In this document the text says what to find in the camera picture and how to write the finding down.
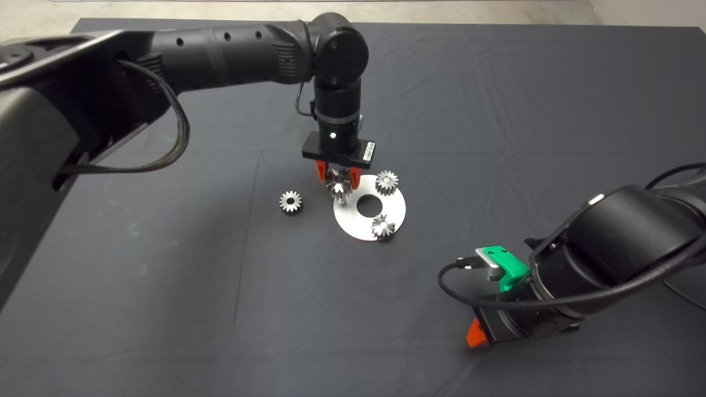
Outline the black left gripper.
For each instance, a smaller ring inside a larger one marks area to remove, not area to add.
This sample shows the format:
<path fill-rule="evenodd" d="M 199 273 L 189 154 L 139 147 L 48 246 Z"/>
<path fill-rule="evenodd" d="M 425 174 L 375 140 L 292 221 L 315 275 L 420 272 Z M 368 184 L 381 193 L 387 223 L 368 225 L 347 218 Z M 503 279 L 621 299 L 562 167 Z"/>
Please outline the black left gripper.
<path fill-rule="evenodd" d="M 312 131 L 302 146 L 302 156 L 315 160 L 320 183 L 327 178 L 327 163 L 350 168 L 351 188 L 358 189 L 362 169 L 369 169 L 376 153 L 377 143 L 359 138 L 358 121 L 331 124 L 319 120 L 318 129 Z"/>

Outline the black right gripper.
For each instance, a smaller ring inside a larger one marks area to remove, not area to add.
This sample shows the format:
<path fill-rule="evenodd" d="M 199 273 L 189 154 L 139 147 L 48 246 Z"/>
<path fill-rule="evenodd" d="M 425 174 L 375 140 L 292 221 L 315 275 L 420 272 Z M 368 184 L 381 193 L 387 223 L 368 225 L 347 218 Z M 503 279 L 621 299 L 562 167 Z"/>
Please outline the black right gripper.
<path fill-rule="evenodd" d="M 574 318 L 555 308 L 501 310 L 474 308 L 475 319 L 467 331 L 467 346 L 553 337 L 574 331 Z"/>

